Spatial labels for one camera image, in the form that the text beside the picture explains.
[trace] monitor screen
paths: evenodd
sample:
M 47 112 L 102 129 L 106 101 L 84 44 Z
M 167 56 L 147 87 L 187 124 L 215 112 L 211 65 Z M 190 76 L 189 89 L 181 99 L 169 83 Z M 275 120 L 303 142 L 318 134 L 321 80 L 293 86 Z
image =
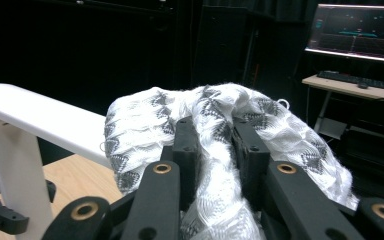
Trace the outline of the monitor screen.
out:
M 384 61 L 384 7 L 319 4 L 305 50 Z

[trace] keyboard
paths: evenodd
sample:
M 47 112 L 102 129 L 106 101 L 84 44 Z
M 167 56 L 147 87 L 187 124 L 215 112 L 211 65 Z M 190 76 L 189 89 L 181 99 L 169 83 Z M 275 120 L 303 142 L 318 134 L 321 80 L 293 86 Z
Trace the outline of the keyboard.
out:
M 354 84 L 364 82 L 369 87 L 384 89 L 384 81 L 378 81 L 378 80 L 374 80 L 374 79 L 370 79 L 370 78 L 350 76 L 350 75 L 341 74 L 338 72 L 320 71 L 317 74 L 317 77 L 326 78 L 326 79 L 335 80 L 335 81 L 340 81 L 340 82 L 346 82 L 346 83 L 354 83 Z

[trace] wooden surface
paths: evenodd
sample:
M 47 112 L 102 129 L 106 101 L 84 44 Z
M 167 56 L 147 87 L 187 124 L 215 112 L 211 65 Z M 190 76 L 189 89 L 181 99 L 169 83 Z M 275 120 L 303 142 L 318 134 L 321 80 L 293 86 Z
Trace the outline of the wooden surface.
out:
M 362 97 L 362 98 L 384 98 L 384 89 L 368 87 L 367 89 L 361 89 L 357 87 L 357 84 L 345 83 L 335 80 L 329 80 L 325 78 L 318 78 L 317 76 L 311 76 L 302 80 L 302 83 L 308 84 L 311 87 L 320 88 L 327 91 L 337 92 L 341 94 Z
M 57 186 L 52 212 L 56 216 L 68 203 L 84 196 L 98 196 L 112 203 L 121 198 L 111 169 L 79 155 L 44 166 L 45 178 Z M 0 240 L 15 239 L 0 232 Z

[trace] white armrest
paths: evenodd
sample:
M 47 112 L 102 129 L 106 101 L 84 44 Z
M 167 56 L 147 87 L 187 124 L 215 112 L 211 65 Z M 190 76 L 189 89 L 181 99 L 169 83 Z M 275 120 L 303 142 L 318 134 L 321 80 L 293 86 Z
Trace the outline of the white armrest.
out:
M 104 125 L 104 116 L 0 84 L 0 193 L 29 218 L 18 240 L 41 239 L 53 219 L 36 136 L 109 167 Z

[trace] white cloth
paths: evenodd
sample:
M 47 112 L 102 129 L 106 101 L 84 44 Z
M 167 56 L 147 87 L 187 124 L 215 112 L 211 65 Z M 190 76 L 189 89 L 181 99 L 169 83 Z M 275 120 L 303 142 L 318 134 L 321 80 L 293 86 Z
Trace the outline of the white cloth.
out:
M 289 110 L 237 84 L 167 91 L 157 87 L 115 100 L 105 124 L 105 151 L 123 194 L 136 190 L 145 167 L 172 145 L 175 124 L 192 116 L 200 144 L 195 200 L 182 218 L 183 239 L 265 239 L 231 154 L 232 119 L 250 122 L 274 160 L 301 166 L 330 199 L 356 208 L 352 176 L 328 145 Z

